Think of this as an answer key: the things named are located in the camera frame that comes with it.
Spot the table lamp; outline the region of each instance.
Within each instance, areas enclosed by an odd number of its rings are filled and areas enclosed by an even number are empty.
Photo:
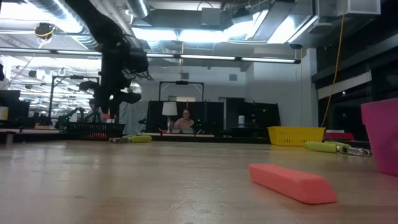
[[[162,115],[167,116],[167,133],[169,133],[172,129],[172,127],[170,127],[170,116],[178,115],[177,104],[175,102],[163,102]]]

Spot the lamp shade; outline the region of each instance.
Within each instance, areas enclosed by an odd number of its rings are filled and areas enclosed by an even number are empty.
[[[177,104],[175,102],[163,102],[162,115],[175,116],[177,113]]]

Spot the black basket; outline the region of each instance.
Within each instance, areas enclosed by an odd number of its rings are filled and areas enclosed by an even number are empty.
[[[66,131],[74,140],[107,141],[123,136],[124,124],[68,122]]]

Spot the table surface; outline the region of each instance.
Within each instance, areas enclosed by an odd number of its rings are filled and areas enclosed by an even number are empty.
[[[338,203],[251,182],[248,164],[326,177]],[[256,144],[47,142],[0,149],[2,223],[397,223],[398,177],[371,157]]]

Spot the pink eraser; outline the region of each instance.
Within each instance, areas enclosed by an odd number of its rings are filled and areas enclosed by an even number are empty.
[[[318,175],[292,170],[274,164],[251,164],[253,182],[307,204],[337,201],[329,182]]]

